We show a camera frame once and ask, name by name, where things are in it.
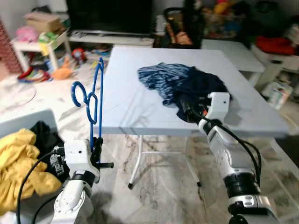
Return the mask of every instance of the dark blue cloth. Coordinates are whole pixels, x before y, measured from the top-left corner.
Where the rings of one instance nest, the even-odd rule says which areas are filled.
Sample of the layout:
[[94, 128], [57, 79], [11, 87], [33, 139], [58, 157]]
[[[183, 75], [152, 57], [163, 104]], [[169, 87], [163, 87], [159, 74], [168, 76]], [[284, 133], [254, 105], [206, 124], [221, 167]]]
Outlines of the dark blue cloth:
[[195, 122], [183, 111], [181, 101], [187, 101], [198, 113], [200, 113], [204, 106], [211, 105], [211, 99], [207, 96], [211, 92], [228, 92], [224, 83], [218, 76], [205, 73], [197, 70], [195, 67], [191, 67], [188, 71], [187, 78], [174, 88], [174, 102], [178, 107], [177, 116], [187, 122]]
[[208, 94], [211, 92], [227, 92], [224, 83], [215, 75], [188, 67], [183, 64], [165, 64], [143, 67], [138, 70], [139, 80], [150, 90], [155, 89], [163, 98], [164, 105], [175, 103], [179, 109], [177, 115], [187, 122], [180, 101], [188, 101], [195, 110], [201, 105], [208, 105]]
[[174, 103], [174, 89], [187, 78], [190, 67], [183, 64], [165, 64], [138, 69], [139, 80], [148, 89], [157, 90], [163, 105]]

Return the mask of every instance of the black cable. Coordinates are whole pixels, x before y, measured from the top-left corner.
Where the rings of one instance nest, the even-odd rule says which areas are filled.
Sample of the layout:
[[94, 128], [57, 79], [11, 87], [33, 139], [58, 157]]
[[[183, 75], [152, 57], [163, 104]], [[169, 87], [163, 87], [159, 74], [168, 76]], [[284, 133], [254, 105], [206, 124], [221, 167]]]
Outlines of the black cable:
[[45, 155], [43, 155], [36, 163], [33, 165], [33, 167], [28, 171], [27, 175], [25, 176], [24, 180], [22, 181], [20, 190], [19, 190], [19, 195], [18, 195], [18, 200], [17, 200], [17, 211], [16, 211], [16, 216], [17, 216], [17, 224], [21, 224], [21, 217], [20, 217], [20, 208], [21, 208], [21, 195], [23, 191], [23, 187], [31, 174], [31, 172], [34, 170], [34, 168], [47, 156], [52, 155], [52, 154], [57, 154], [57, 150], [54, 150], [52, 152], [49, 152]]
[[255, 172], [256, 172], [256, 181], [257, 181], [257, 184], [260, 185], [260, 173], [259, 173], [258, 165], [257, 165], [257, 163], [256, 163], [256, 160], [255, 160], [255, 158], [254, 158], [252, 152], [248, 149], [248, 147], [244, 144], [244, 142], [243, 142], [241, 139], [239, 139], [238, 136], [236, 136], [234, 133], [232, 133], [232, 132], [231, 132], [229, 129], [227, 129], [226, 127], [224, 127], [224, 126], [222, 126], [222, 125], [219, 125], [219, 124], [217, 124], [216, 122], [210, 120], [209, 118], [206, 118], [205, 116], [203, 116], [203, 115], [197, 113], [197, 112], [194, 110], [193, 107], [191, 107], [191, 110], [192, 110], [192, 112], [193, 112], [196, 116], [202, 118], [203, 120], [206, 120], [207, 122], [211, 123], [212, 125], [215, 125], [215, 126], [221, 128], [223, 131], [225, 131], [226, 133], [228, 133], [229, 135], [231, 135], [234, 139], [236, 139], [236, 140], [241, 144], [241, 146], [243, 146], [243, 148], [246, 150], [246, 152], [247, 152], [247, 153], [249, 154], [249, 156], [251, 157], [251, 160], [252, 160], [252, 162], [253, 162], [254, 169], [255, 169]]
[[261, 178], [261, 173], [262, 173], [262, 157], [261, 157], [261, 154], [260, 154], [258, 148], [257, 148], [255, 145], [253, 145], [252, 143], [250, 143], [250, 142], [248, 142], [248, 141], [244, 141], [244, 140], [243, 140], [243, 142], [244, 142], [245, 144], [251, 146], [251, 147], [254, 149], [254, 151], [256, 152], [256, 154], [257, 154], [257, 159], [258, 159], [258, 172], [259, 172], [259, 178]]
[[45, 201], [44, 203], [42, 203], [41, 206], [39, 206], [39, 208], [36, 210], [36, 212], [34, 213], [34, 216], [33, 216], [33, 219], [31, 221], [32, 224], [35, 224], [36, 223], [36, 218], [37, 218], [37, 214], [40, 212], [40, 210], [42, 210], [42, 208], [49, 202], [55, 200], [57, 198], [58, 195], [55, 195], [54, 197], [52, 198], [49, 198], [47, 201]]

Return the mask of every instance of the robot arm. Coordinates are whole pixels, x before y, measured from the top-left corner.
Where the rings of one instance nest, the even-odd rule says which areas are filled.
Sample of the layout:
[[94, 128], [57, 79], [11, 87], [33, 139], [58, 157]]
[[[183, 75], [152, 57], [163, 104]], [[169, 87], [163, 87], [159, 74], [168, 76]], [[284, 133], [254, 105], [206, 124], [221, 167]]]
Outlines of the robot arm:
[[275, 213], [256, 182], [251, 158], [225, 131], [214, 126], [207, 135], [228, 193], [230, 224], [278, 224]]
[[98, 161], [97, 156], [100, 156], [102, 139], [94, 142], [93, 154], [89, 140], [73, 140], [64, 144], [65, 160], [70, 168], [71, 179], [55, 200], [51, 224], [86, 223], [93, 213], [90, 200], [93, 183], [99, 182], [101, 168], [114, 166], [113, 163], [95, 162]]
[[[213, 92], [206, 118], [219, 125], [228, 112], [229, 94]], [[191, 111], [188, 102], [181, 102], [185, 113]], [[256, 182], [252, 161], [242, 145], [230, 134], [201, 119], [199, 130], [206, 134], [209, 147], [216, 158], [217, 167], [228, 193], [230, 224], [278, 224], [275, 212]]]

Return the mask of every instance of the tv stand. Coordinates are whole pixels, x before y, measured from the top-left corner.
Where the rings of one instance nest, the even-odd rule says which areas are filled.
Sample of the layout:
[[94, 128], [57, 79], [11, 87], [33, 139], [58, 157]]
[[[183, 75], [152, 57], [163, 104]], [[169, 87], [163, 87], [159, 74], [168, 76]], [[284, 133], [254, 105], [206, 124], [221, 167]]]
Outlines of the tv stand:
[[118, 46], [132, 46], [152, 48], [154, 39], [147, 37], [111, 35], [111, 34], [71, 34], [69, 41], [71, 42], [88, 42], [88, 43], [110, 43]]

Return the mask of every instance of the pink bag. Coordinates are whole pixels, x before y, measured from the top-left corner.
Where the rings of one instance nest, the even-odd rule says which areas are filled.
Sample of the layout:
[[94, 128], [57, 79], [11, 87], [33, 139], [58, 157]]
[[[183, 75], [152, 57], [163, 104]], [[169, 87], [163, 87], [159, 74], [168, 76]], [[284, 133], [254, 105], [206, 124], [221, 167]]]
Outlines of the pink bag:
[[36, 30], [31, 26], [20, 27], [16, 31], [18, 41], [38, 41], [38, 34]]

